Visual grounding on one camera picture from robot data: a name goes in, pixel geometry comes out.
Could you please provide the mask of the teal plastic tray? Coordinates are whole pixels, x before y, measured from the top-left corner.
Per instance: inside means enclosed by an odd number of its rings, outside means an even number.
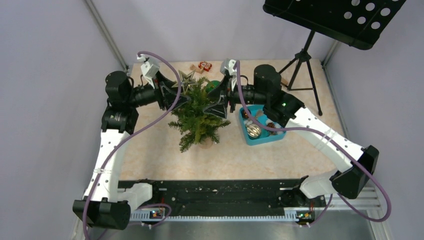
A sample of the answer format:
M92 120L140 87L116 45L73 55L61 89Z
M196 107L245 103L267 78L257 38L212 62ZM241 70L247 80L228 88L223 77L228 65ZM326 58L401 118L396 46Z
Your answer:
M262 125L268 126L268 127L271 127L271 128L280 129L281 126L278 123L271 121L263 113L263 107L264 107L264 105L258 105L258 104L247 106L247 108L248 108L249 112L252 114L252 116L255 117L255 119L258 122L260 122ZM247 117L247 115L246 115L246 113L245 113L245 111L242 107L238 111L238 118L239 118L239 122L240 122L240 125L241 125L241 131L243 133L245 142L249 146L255 146L255 145L279 141L279 140L282 140L286 135L286 132L284 132L284 131L268 131L268 130L260 127L260 135L258 137L252 137L248 133L247 126L249 126L251 124L255 125L255 123L253 123Z

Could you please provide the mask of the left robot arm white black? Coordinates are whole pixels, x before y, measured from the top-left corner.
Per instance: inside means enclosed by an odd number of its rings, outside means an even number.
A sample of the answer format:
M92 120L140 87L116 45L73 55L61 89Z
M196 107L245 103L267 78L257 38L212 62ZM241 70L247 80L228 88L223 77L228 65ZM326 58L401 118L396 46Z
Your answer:
M119 192L119 175L128 141L134 137L139 118L138 107L157 102L167 113L187 103L183 79L166 78L161 72L143 74L152 84L135 86L134 79L123 71L105 78L107 106L101 119L100 146L93 174L82 199L72 205L74 214L89 227L124 230L131 213L145 203L154 207L160 193L149 183L136 183Z

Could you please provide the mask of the small wooden block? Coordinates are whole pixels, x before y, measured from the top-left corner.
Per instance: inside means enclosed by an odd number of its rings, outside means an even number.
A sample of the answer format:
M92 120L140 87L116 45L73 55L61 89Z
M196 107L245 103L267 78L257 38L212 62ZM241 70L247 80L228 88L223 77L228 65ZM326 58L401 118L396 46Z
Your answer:
M194 65L194 64L191 64L190 67L189 67L189 69L192 72L199 73L199 74L202 74L204 72L204 69L203 68L198 67L197 65Z

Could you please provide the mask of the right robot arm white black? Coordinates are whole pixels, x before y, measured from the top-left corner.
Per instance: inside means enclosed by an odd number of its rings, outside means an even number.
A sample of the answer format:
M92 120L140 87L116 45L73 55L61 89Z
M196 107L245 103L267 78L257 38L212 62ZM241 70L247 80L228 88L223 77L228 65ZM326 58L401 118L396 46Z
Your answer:
M241 85L239 62L222 63L223 79L208 93L215 102L203 111L226 118L236 104L262 105L265 116L283 131L294 132L328 157L335 169L302 179L293 192L299 206L307 206L315 197L340 194L356 199L373 174L379 151L372 145L360 146L340 135L316 117L297 97L282 90L281 75L269 64L254 69L253 84Z

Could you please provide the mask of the red gift box ornament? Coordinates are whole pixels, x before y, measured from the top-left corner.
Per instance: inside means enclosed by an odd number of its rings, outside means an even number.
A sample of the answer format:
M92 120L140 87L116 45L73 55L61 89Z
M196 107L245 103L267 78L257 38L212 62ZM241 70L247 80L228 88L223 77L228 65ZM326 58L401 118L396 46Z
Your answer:
M207 62L207 61L201 61L198 64L198 68L200 69L201 73L209 72L211 70L212 66L213 65L210 62Z

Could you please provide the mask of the silver gold star topper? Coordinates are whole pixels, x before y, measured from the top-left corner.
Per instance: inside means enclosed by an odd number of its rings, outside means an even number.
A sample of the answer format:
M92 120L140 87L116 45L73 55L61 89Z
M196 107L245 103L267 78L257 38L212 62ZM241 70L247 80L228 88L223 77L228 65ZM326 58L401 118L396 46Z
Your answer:
M190 73L186 74L181 70L178 71L181 83L181 92L186 95L189 90L199 83L195 79L195 70L192 70Z

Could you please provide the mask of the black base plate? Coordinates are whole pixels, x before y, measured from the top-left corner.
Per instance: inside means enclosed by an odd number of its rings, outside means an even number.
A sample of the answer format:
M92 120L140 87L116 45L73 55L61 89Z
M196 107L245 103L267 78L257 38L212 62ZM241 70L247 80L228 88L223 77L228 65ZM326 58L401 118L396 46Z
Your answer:
M326 206L324 196L307 198L301 179L253 180L121 180L119 190L138 183L152 185L147 204L167 204L172 217L283 216L289 208Z

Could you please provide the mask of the black music stand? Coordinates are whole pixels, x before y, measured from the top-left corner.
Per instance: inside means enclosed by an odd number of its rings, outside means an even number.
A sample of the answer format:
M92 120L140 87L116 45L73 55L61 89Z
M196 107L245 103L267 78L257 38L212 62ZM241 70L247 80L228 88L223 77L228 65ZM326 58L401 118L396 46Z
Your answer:
M382 31L401 9L406 0L266 0L263 11L310 30L304 48L284 68L296 62L292 85L302 63L311 56L309 46L315 33L359 50L371 49Z

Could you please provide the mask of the small green christmas tree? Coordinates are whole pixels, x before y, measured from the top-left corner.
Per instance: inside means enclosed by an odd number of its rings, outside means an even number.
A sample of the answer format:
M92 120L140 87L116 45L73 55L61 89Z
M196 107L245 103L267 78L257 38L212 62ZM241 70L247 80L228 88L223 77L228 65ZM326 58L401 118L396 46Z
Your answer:
M211 81L203 76L195 82L196 85L189 87L186 92L190 101L173 110L171 114L176 120L168 123L170 128L178 130L181 134L178 143L181 153L188 151L193 145L205 144L208 140L219 143L218 130L231 124L225 118L204 113L204 108L212 103L207 97L210 89L208 84Z

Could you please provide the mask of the green glitter ball ornament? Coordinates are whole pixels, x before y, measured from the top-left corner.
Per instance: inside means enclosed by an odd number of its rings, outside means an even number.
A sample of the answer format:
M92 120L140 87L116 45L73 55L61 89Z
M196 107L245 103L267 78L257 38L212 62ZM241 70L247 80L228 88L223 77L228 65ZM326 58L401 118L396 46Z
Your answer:
M220 85L220 81L218 80L211 80L209 81L206 86L205 86L205 91L206 93L211 92L212 90L214 90L216 87L218 87Z

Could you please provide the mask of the silver striped ball ornament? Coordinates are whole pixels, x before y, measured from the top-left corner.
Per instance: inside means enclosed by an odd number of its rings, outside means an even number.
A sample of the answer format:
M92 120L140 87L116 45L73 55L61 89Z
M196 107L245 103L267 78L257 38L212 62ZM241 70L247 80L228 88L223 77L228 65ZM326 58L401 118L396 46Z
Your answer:
M246 125L246 132L250 139L258 139L262 134L262 129L254 123Z

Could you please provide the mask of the pine cone ornament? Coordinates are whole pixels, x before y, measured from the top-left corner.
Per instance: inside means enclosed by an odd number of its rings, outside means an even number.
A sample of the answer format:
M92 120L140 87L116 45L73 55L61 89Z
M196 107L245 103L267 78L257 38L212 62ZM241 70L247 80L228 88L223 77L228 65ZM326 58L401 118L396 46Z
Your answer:
M267 125L266 125L268 128L275 128L276 126L275 126L275 124L273 123L273 122L269 122Z

